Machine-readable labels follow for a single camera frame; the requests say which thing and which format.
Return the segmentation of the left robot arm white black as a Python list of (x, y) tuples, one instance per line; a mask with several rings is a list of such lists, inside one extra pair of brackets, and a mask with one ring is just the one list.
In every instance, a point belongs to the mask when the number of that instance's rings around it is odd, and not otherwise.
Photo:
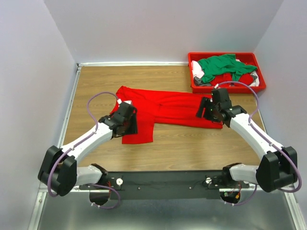
[(97, 147), (113, 138), (136, 134), (137, 109), (131, 101), (118, 100), (117, 110), (101, 117), (85, 134), (62, 147), (47, 149), (38, 180), (52, 196), (65, 196), (75, 186), (91, 184), (95, 189), (106, 185), (106, 170), (97, 164), (80, 167), (80, 162)]

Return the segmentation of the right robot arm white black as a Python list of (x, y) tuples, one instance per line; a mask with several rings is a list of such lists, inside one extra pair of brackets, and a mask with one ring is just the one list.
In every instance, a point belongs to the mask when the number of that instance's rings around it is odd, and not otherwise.
[(265, 192), (280, 190), (297, 183), (294, 193), (302, 186), (297, 168), (297, 152), (293, 147), (284, 147), (265, 133), (240, 105), (232, 105), (227, 89), (211, 91), (211, 98), (203, 97), (196, 116), (213, 122), (221, 122), (238, 133), (260, 159), (259, 165), (234, 163), (222, 169), (221, 183), (230, 188), (237, 182), (256, 184)]

